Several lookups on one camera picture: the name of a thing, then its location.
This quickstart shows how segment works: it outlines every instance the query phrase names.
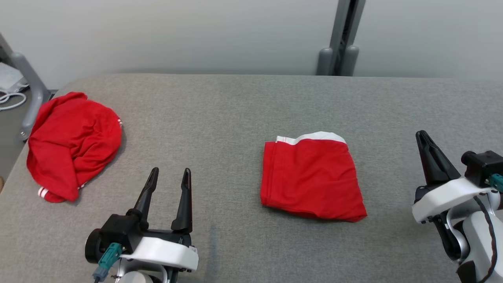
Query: gray fabric surface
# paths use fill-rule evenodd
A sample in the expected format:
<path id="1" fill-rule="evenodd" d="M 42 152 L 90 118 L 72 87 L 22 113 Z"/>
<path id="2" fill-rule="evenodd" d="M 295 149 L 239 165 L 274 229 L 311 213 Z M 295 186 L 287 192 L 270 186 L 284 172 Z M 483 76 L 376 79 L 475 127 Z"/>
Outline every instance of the gray fabric surface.
<path id="1" fill-rule="evenodd" d="M 180 282 L 458 282 L 433 224 L 414 222 L 424 183 L 414 134 L 428 131 L 454 165 L 466 150 L 503 152 L 494 82 L 295 76 L 112 75 L 82 91 L 124 122 L 115 160 L 75 203 L 48 203 L 22 151 L 0 194 L 0 278 L 92 282 L 90 231 L 132 207 L 160 168 L 149 222 L 168 228 L 185 167 L 193 172 L 199 269 Z M 262 207 L 264 142 L 333 131 L 349 145 L 369 216 L 303 219 Z"/>

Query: red cloth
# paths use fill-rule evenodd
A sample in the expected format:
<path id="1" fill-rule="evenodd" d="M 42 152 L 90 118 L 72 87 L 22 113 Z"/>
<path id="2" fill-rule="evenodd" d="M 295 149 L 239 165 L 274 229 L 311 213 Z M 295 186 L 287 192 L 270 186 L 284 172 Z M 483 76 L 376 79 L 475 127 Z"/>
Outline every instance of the red cloth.
<path id="1" fill-rule="evenodd" d="M 40 107 L 28 139 L 26 165 L 49 202 L 75 201 L 78 188 L 113 160 L 120 119 L 110 108 L 70 92 Z"/>
<path id="2" fill-rule="evenodd" d="M 357 222 L 367 216 L 353 159 L 341 141 L 267 142 L 260 197 L 262 205 L 302 217 Z"/>

